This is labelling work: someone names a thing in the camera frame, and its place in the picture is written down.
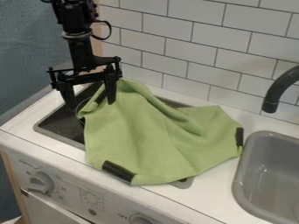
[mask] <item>black cable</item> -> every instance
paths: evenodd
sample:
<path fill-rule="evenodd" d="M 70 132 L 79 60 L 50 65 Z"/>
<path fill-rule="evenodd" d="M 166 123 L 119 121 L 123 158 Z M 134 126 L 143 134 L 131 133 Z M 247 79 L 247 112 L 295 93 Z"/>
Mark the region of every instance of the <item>black cable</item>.
<path fill-rule="evenodd" d="M 40 0 L 42 1 L 43 3 L 46 3 L 46 4 L 50 4 L 52 2 L 52 0 Z"/>
<path fill-rule="evenodd" d="M 94 22 L 95 22 L 95 23 L 99 23 L 99 24 L 105 24 L 105 25 L 109 28 L 109 34 L 108 34 L 105 38 L 101 38 L 101 37 L 98 37 L 98 36 L 96 36 L 96 35 L 92 35 L 92 37 L 93 37 L 94 39 L 98 39 L 98 40 L 106 40 L 106 39 L 108 39 L 108 38 L 111 37 L 111 34 L 112 34 L 112 25 L 111 25 L 108 21 L 106 21 L 106 20 L 98 20 L 98 19 L 95 19 Z"/>

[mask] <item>faucet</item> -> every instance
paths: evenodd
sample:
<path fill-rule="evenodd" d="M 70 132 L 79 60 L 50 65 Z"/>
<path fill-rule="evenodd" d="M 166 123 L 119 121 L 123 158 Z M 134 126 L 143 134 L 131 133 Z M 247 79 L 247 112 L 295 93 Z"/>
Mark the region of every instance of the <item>faucet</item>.
<path fill-rule="evenodd" d="M 299 66 L 289 69 L 272 84 L 266 93 L 261 109 L 269 114 L 275 113 L 284 91 L 297 81 L 299 81 Z"/>

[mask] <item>sink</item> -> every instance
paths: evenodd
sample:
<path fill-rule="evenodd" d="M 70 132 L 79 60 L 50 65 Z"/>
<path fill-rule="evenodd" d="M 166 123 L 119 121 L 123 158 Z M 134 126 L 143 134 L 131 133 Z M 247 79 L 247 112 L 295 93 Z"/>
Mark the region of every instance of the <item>sink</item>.
<path fill-rule="evenodd" d="M 233 196 L 250 214 L 277 224 L 299 223 L 299 139 L 253 133 L 233 180 Z"/>

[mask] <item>green towel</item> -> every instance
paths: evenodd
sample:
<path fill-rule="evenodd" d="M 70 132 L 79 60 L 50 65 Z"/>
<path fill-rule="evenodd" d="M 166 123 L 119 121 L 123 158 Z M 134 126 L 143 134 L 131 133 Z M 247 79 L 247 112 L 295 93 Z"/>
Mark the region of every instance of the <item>green towel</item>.
<path fill-rule="evenodd" d="M 240 125 L 219 106 L 172 108 L 144 85 L 121 79 L 117 100 L 95 102 L 101 87 L 79 112 L 85 117 L 87 162 L 105 161 L 133 174 L 132 185 L 165 184 L 198 175 L 242 152 Z"/>

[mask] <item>white subway tile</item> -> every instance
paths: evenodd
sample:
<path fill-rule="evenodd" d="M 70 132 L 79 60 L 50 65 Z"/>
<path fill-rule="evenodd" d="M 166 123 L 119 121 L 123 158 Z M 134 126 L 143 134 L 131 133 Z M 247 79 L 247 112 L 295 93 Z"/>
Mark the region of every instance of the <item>white subway tile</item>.
<path fill-rule="evenodd" d="M 162 85 L 162 73 L 126 64 L 122 64 L 122 71 L 123 76 L 131 80 L 140 81 L 143 84 L 148 84 L 159 88 Z"/>
<path fill-rule="evenodd" d="M 260 113 L 262 104 L 261 97 L 243 94 L 221 87 L 212 87 L 210 101 L 257 114 Z"/>
<path fill-rule="evenodd" d="M 289 105 L 283 102 L 281 102 L 278 105 L 278 109 L 275 113 L 267 114 L 265 112 L 262 112 L 261 114 L 264 116 L 273 117 L 286 122 L 299 124 L 299 107 Z"/>
<path fill-rule="evenodd" d="M 190 40 L 192 22 L 144 14 L 144 31 L 174 39 Z"/>
<path fill-rule="evenodd" d="M 121 0 L 121 8 L 166 16 L 167 0 Z"/>
<path fill-rule="evenodd" d="M 298 66 L 298 64 L 296 64 L 296 63 L 278 60 L 273 79 L 276 80 L 279 76 L 281 76 L 282 74 L 287 72 L 289 69 L 296 67 L 296 66 Z"/>
<path fill-rule="evenodd" d="M 107 20 L 112 26 L 118 26 L 130 30 L 142 29 L 142 13 L 121 10 L 107 6 L 100 7 L 101 20 Z"/>
<path fill-rule="evenodd" d="M 185 77 L 187 71 L 187 62 L 144 52 L 143 67 L 153 69 L 161 73 Z"/>
<path fill-rule="evenodd" d="M 103 43 L 103 55 L 105 57 L 119 56 L 122 58 L 122 62 L 140 66 L 142 53 L 137 50 L 129 49 L 127 47 L 119 45 L 111 45 L 109 43 Z"/>
<path fill-rule="evenodd" d="M 169 16 L 221 25 L 225 5 L 199 0 L 170 0 Z"/>
<path fill-rule="evenodd" d="M 299 39 L 299 14 L 294 14 L 289 26 L 288 37 Z"/>
<path fill-rule="evenodd" d="M 109 34 L 108 27 L 104 24 L 101 25 L 101 37 L 105 38 Z M 120 28 L 112 27 L 111 37 L 106 39 L 105 42 L 119 45 L 120 44 Z"/>
<path fill-rule="evenodd" d="M 261 0 L 261 7 L 279 11 L 299 12 L 298 0 Z"/>
<path fill-rule="evenodd" d="M 138 32 L 122 30 L 122 45 L 151 53 L 164 53 L 165 38 Z"/>
<path fill-rule="evenodd" d="M 255 77 L 252 75 L 242 74 L 239 91 L 251 95 L 265 97 L 266 92 L 272 85 L 272 80 Z"/>
<path fill-rule="evenodd" d="M 299 62 L 299 40 L 254 33 L 249 52 Z"/>
<path fill-rule="evenodd" d="M 244 74 L 271 78 L 275 62 L 274 59 L 219 49 L 216 66 Z"/>
<path fill-rule="evenodd" d="M 281 102 L 288 102 L 288 103 L 296 104 L 298 97 L 299 97 L 299 87 L 293 85 L 293 86 L 290 86 L 283 93 Z"/>
<path fill-rule="evenodd" d="M 240 73 L 190 63 L 187 78 L 223 88 L 237 89 Z"/>
<path fill-rule="evenodd" d="M 119 7 L 119 0 L 95 0 L 94 1 L 96 4 L 104 4 L 104 5 L 109 5 L 109 6 L 114 6 L 114 7 Z"/>
<path fill-rule="evenodd" d="M 243 4 L 249 6 L 258 6 L 260 0 L 211 0 L 227 4 Z"/>
<path fill-rule="evenodd" d="M 285 35 L 290 16 L 287 12 L 228 4 L 224 25 L 254 32 Z"/>
<path fill-rule="evenodd" d="M 192 42 L 245 52 L 249 39 L 249 31 L 238 31 L 208 24 L 195 24 Z"/>
<path fill-rule="evenodd" d="M 166 55 L 212 66 L 216 57 L 216 48 L 167 39 Z"/>
<path fill-rule="evenodd" d="M 265 97 L 268 89 L 272 85 L 273 80 L 262 79 L 259 77 L 242 74 L 239 91 L 251 95 Z M 299 87 L 291 86 L 282 95 L 281 102 L 296 104 L 299 96 Z"/>
<path fill-rule="evenodd" d="M 209 85 L 194 80 L 186 80 L 167 74 L 164 75 L 163 79 L 163 88 L 205 100 L 209 94 L 209 87 Z"/>

